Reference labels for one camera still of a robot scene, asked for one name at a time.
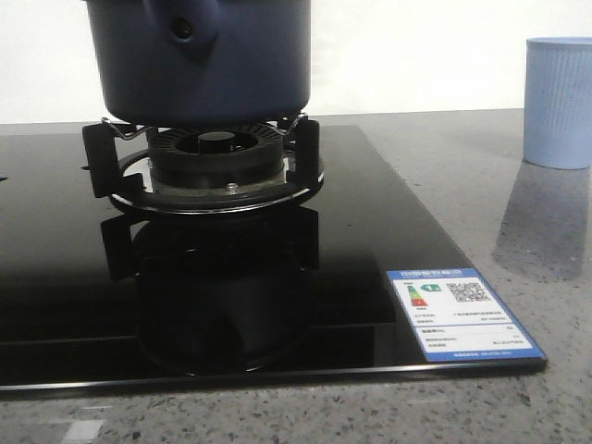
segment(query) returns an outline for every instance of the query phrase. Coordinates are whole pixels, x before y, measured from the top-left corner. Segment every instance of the speckled countertop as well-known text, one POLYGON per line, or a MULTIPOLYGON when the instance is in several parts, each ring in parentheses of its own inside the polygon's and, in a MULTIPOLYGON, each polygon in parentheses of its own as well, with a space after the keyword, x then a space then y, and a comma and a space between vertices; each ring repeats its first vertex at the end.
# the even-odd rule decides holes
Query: speckled countertop
POLYGON ((320 121, 362 128, 536 339, 548 369, 487 379, 0 402, 0 442, 592 442, 589 171, 522 164, 520 110, 320 121))

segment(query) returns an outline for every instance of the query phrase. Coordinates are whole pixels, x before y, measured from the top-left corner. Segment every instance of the energy label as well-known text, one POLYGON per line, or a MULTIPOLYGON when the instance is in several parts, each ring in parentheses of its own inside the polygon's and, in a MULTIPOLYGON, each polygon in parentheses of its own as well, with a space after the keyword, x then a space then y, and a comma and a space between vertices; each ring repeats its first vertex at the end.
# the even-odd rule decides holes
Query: energy label
POLYGON ((388 278, 429 362, 543 356, 474 268, 389 271, 388 278))

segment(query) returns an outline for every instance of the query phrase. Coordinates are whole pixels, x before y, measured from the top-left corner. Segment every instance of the ribbed cup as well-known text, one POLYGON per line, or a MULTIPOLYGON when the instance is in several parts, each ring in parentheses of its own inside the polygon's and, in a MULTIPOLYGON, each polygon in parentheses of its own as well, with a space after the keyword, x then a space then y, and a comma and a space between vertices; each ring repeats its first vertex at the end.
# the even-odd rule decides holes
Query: ribbed cup
POLYGON ((562 169, 592 165, 592 37, 526 41, 524 160, 562 169))

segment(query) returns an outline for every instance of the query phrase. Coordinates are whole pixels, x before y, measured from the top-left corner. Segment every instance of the pot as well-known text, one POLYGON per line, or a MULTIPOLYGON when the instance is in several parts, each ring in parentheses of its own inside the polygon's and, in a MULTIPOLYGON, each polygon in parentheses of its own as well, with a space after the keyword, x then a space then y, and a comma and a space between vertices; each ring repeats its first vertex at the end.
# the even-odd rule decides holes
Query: pot
POLYGON ((221 127, 299 113, 310 0, 87 0, 107 109, 134 124, 221 127))

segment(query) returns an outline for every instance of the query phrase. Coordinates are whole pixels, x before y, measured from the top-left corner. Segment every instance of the white wall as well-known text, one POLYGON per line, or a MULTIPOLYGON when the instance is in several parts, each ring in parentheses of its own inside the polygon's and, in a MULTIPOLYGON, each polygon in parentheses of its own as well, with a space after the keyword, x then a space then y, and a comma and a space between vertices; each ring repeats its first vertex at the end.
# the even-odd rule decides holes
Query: white wall
MULTIPOLYGON (((589 0, 313 0, 311 114, 518 107, 524 40, 589 0)), ((0 0, 0 123, 106 115, 81 0, 0 0)))

